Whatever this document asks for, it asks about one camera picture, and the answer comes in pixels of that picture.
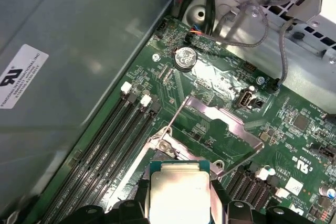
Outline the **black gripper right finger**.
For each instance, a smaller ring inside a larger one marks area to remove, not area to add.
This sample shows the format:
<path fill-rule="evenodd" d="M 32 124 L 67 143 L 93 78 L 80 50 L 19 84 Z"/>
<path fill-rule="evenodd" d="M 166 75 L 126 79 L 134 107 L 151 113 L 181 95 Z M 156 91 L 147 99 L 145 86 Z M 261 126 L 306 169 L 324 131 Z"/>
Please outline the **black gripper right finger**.
<path fill-rule="evenodd" d="M 298 223 L 298 214 L 291 210 L 270 207 L 261 214 L 244 201 L 231 201 L 216 179 L 211 180 L 210 189 L 211 223 Z"/>

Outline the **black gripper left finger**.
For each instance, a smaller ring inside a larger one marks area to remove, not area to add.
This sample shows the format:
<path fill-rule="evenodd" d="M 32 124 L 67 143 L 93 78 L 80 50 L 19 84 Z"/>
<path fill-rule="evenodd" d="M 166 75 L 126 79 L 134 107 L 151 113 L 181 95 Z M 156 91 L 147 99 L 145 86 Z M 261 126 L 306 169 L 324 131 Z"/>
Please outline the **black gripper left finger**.
<path fill-rule="evenodd" d="M 118 202 L 105 212 L 100 206 L 87 205 L 70 215 L 71 223 L 149 223 L 145 217 L 145 200 L 149 188 L 149 180 L 142 179 L 134 199 Z"/>

